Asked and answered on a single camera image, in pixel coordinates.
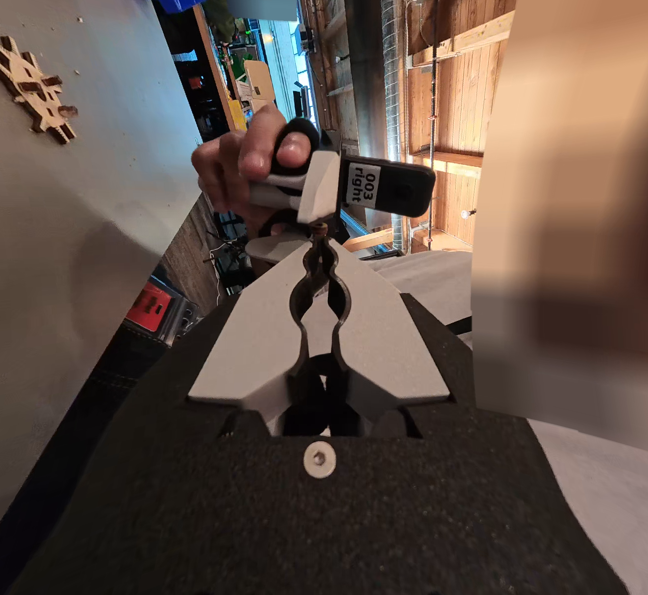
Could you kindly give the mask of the smooth metal duct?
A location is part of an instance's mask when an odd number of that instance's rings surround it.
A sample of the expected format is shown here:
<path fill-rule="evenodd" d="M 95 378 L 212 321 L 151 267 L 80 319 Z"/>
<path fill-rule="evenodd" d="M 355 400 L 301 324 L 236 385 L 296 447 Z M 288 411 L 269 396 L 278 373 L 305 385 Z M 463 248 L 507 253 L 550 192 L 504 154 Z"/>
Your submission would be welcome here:
<path fill-rule="evenodd" d="M 380 0 L 344 0 L 360 155 L 387 157 Z"/>

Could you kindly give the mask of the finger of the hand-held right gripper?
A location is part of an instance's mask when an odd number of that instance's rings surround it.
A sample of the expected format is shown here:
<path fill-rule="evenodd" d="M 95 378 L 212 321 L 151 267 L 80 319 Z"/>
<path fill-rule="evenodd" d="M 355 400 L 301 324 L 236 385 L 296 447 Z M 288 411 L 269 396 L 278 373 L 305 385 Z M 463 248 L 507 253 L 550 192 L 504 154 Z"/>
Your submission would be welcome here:
<path fill-rule="evenodd" d="M 297 211 L 298 224 L 323 223 L 336 212 L 340 163 L 337 152 L 317 150 L 312 153 Z"/>

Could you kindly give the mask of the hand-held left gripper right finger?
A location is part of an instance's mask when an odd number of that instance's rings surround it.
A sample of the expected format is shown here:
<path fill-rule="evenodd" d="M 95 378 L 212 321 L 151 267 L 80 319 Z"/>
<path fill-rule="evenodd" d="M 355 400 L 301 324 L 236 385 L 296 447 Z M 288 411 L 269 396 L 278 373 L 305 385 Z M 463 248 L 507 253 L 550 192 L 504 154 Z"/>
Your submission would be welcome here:
<path fill-rule="evenodd" d="M 328 271 L 328 306 L 337 316 L 331 351 L 345 402 L 376 424 L 400 407 L 446 401 L 450 390 L 401 292 L 336 241 Z"/>

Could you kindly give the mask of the red and silver case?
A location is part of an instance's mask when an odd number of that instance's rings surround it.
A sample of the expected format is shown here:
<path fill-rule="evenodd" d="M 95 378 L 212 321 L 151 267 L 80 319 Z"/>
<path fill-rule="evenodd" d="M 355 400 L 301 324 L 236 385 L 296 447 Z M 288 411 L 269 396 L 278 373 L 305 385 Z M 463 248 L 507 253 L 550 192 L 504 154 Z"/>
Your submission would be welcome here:
<path fill-rule="evenodd" d="M 199 320 L 196 304 L 181 291 L 151 275 L 128 310 L 123 325 L 136 334 L 171 347 Z"/>

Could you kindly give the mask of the corrugated silver duct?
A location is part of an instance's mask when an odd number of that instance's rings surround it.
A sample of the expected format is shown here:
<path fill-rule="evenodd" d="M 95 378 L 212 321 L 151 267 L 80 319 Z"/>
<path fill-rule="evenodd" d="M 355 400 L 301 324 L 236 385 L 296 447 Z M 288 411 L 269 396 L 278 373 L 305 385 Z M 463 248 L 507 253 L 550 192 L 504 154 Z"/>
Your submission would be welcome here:
<path fill-rule="evenodd" d="M 387 157 L 405 163 L 404 0 L 380 0 Z"/>

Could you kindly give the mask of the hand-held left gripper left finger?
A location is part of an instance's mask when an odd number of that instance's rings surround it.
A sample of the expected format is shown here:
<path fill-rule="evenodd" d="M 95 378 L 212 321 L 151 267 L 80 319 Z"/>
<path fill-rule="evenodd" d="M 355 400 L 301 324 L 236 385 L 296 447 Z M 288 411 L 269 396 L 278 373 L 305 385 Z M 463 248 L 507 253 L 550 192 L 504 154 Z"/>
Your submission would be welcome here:
<path fill-rule="evenodd" d="M 303 316 L 312 306 L 313 243 L 286 259 L 239 295 L 188 399 L 257 412 L 271 435 L 304 392 L 297 375 L 309 357 Z"/>

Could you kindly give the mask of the wooden spiked gear wheel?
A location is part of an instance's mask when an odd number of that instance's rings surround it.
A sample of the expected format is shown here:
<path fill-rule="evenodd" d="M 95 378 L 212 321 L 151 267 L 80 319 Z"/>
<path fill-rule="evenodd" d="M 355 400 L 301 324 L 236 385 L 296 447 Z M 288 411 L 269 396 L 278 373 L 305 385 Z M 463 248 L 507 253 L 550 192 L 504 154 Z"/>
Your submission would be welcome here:
<path fill-rule="evenodd" d="M 32 117 L 33 131 L 49 133 L 61 145 L 77 137 L 69 119 L 77 117 L 78 110 L 61 103 L 61 78 L 44 73 L 36 56 L 19 51 L 9 35 L 1 36 L 1 82 L 13 101 Z"/>

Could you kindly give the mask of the dark trousers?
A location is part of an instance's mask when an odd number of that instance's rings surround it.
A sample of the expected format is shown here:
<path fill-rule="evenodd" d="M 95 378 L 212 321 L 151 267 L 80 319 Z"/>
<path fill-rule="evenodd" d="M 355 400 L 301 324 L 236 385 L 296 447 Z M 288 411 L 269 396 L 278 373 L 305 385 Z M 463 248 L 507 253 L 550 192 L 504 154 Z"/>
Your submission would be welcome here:
<path fill-rule="evenodd" d="M 127 327 L 115 333 L 1 520 L 1 581 L 56 527 L 108 425 L 166 350 Z"/>

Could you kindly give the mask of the person's right hand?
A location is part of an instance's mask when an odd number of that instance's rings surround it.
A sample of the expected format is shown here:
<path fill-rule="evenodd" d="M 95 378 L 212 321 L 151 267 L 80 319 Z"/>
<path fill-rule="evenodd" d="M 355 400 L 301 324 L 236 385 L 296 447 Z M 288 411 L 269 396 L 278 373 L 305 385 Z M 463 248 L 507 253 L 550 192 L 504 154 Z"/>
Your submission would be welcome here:
<path fill-rule="evenodd" d="M 233 211 L 248 225 L 260 226 L 273 211 L 252 205 L 250 183 L 268 177 L 271 162 L 288 169 L 298 169 L 308 160 L 311 142 L 300 132 L 289 133 L 275 153 L 277 139 L 287 121 L 273 104 L 258 110 L 246 131 L 231 131 L 200 145 L 191 156 L 198 174 L 198 184 L 219 213 Z"/>

